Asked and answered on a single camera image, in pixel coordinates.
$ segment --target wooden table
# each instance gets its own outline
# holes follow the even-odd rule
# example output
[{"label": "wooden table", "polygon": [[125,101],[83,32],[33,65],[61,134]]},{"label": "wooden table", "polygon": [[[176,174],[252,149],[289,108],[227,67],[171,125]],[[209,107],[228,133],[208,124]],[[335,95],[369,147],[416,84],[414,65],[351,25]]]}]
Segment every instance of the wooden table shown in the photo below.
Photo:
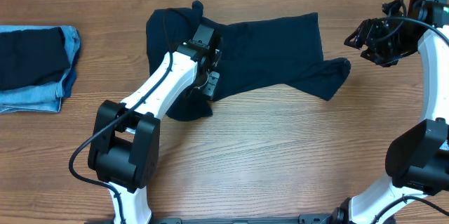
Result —
[{"label": "wooden table", "polygon": [[[392,0],[200,0],[223,24],[319,13],[326,60],[352,63],[344,86],[323,101],[285,85],[225,98],[214,116],[164,118],[148,202],[156,217],[228,218],[331,212],[384,171],[389,144],[414,126],[422,106],[419,55],[381,68],[343,46]],[[0,22],[73,25],[83,51],[73,95],[59,114],[0,116],[0,223],[83,223],[113,216],[109,193],[73,178],[70,155],[93,130],[105,100],[120,101],[149,76],[145,23],[153,10],[193,0],[0,0]],[[76,162],[81,174],[87,151]],[[447,194],[430,198],[449,209]],[[413,203],[399,223],[448,219]]]}]

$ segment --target folded black cloth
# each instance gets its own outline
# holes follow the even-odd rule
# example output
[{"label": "folded black cloth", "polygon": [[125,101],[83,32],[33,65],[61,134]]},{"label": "folded black cloth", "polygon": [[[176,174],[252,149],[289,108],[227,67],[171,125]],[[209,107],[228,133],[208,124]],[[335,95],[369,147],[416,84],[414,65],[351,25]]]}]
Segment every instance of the folded black cloth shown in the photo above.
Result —
[{"label": "folded black cloth", "polygon": [[59,27],[0,33],[0,90],[61,80],[70,68]]},{"label": "folded black cloth", "polygon": [[[203,4],[183,14],[168,11],[166,29],[172,48],[191,39],[200,23],[222,36],[221,61],[215,68],[220,78],[213,101],[274,84],[287,84],[298,90],[330,100],[344,83],[351,69],[346,58],[323,61],[318,14],[275,20],[221,25],[203,18]],[[156,10],[147,22],[147,55],[152,74],[168,51],[162,29],[164,10]],[[200,91],[181,95],[167,112],[170,118],[190,121],[212,115]]]}]

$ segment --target folded blue cloth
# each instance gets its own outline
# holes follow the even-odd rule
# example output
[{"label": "folded blue cloth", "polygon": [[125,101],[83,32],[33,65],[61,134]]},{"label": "folded blue cloth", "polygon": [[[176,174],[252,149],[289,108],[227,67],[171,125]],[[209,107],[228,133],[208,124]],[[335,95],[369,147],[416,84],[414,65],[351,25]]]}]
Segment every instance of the folded blue cloth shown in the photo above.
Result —
[{"label": "folded blue cloth", "polygon": [[[0,33],[26,29],[50,29],[51,26],[0,26]],[[62,98],[72,94],[76,79],[74,69],[78,61],[81,39],[75,27],[60,26],[65,36],[65,51],[71,67],[64,71],[59,82],[40,86],[27,86],[14,90],[0,91],[0,114],[9,112],[59,112]]]}]

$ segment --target robotic hand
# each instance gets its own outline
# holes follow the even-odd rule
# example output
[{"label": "robotic hand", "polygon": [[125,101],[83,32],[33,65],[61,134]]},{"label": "robotic hand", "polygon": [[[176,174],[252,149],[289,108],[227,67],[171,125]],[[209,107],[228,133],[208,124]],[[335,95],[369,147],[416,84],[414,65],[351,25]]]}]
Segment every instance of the robotic hand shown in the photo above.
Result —
[{"label": "robotic hand", "polygon": [[[370,224],[395,223],[393,215],[413,200],[449,190],[449,5],[447,0],[403,0],[382,6],[389,17],[365,20],[345,45],[368,48],[361,56],[390,67],[419,51],[424,68],[424,105],[420,123],[397,138],[387,152],[386,173],[362,194],[348,198],[332,214],[301,214],[299,218],[246,218],[217,220],[152,219],[146,185],[154,175],[159,152],[162,117],[182,93],[193,88],[212,96],[219,74],[219,36],[200,25],[194,38],[165,55],[159,69],[134,94],[113,103],[106,100],[95,121],[88,165],[95,184],[107,187],[114,202],[113,224]],[[135,134],[133,143],[115,131]],[[87,181],[74,171],[77,178]]]}]

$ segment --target black cloth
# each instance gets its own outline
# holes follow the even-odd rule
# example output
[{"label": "black cloth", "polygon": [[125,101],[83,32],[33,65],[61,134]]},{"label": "black cloth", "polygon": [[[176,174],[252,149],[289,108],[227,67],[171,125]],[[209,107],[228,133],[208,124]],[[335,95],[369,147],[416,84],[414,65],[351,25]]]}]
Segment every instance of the black cloth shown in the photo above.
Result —
[{"label": "black cloth", "polygon": [[[222,57],[215,71],[220,78],[213,101],[230,95],[274,84],[287,84],[298,90],[330,100],[346,80],[351,64],[346,58],[323,61],[318,14],[275,20],[221,25],[203,16],[203,4],[192,9],[166,13],[166,29],[173,49],[191,39],[200,23],[222,36]],[[156,10],[147,22],[147,55],[150,74],[156,71],[168,51],[162,29],[164,10]],[[212,115],[199,91],[183,95],[167,111],[170,118],[190,121]]]},{"label": "black cloth", "polygon": [[61,80],[70,63],[59,27],[0,33],[0,90]]}]

